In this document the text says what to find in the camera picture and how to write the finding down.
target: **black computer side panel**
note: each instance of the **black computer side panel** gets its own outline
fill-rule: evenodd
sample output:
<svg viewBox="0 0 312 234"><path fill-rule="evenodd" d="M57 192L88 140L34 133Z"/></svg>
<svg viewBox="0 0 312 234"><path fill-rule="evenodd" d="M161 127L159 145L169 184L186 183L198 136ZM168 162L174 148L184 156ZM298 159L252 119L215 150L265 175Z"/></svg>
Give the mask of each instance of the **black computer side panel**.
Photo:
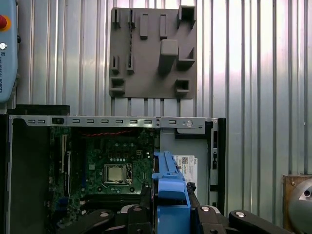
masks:
<svg viewBox="0 0 312 234"><path fill-rule="evenodd" d="M6 158L9 154L8 140L9 116L0 115L0 233L4 233L5 224L5 195L6 195Z"/></svg>

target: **expansion slot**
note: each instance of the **expansion slot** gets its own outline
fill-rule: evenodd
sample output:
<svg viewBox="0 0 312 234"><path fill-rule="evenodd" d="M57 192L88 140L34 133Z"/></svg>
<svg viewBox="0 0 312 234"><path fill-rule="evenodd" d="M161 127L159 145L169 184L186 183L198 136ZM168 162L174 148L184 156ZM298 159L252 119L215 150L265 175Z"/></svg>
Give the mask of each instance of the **expansion slot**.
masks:
<svg viewBox="0 0 312 234"><path fill-rule="evenodd" d="M67 138L68 138L68 135L62 135L62 162L61 162L62 173L64 173L64 156L67 151Z"/></svg>
<svg viewBox="0 0 312 234"><path fill-rule="evenodd" d="M64 195L70 196L70 170L71 170L71 151L65 153L64 165Z"/></svg>

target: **red emergency stop button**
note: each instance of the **red emergency stop button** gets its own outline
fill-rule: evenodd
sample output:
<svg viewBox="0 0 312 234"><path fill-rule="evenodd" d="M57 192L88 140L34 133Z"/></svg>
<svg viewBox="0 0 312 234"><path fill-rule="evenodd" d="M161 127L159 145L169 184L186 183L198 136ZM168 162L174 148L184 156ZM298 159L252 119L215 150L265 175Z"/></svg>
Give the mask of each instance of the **red emergency stop button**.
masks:
<svg viewBox="0 0 312 234"><path fill-rule="evenodd" d="M4 30L7 26L7 20L4 16L0 15L0 30Z"/></svg>

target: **red cable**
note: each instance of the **red cable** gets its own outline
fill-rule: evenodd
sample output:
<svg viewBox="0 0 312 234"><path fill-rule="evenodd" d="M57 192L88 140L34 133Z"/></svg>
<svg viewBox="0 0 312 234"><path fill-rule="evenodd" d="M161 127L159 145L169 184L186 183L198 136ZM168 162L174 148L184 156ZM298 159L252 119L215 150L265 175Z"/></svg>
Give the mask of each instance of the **red cable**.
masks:
<svg viewBox="0 0 312 234"><path fill-rule="evenodd" d="M130 133L131 131L120 131L120 132L116 132L116 133L95 133L95 134L82 134L83 136L86 137L99 137L99 136L106 136L106 135L120 135L120 134L124 134L124 133Z"/></svg>

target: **green circuit board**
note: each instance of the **green circuit board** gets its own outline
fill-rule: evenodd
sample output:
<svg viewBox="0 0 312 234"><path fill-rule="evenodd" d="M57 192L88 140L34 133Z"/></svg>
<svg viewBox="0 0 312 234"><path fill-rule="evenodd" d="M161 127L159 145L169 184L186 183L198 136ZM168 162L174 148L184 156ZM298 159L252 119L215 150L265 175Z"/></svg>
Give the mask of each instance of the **green circuit board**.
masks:
<svg viewBox="0 0 312 234"><path fill-rule="evenodd" d="M150 129L50 129L48 229L77 221L87 195L139 195L152 184L156 133Z"/></svg>

